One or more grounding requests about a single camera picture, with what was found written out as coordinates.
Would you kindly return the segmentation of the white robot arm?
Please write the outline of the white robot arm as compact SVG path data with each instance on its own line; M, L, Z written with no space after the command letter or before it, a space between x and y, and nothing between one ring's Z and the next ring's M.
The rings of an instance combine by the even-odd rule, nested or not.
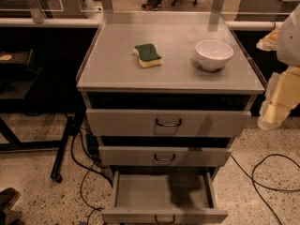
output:
M276 51L277 60L288 66L281 74L274 72L266 86L258 126L271 130L280 127L300 104L300 5L280 27L261 39L257 47Z

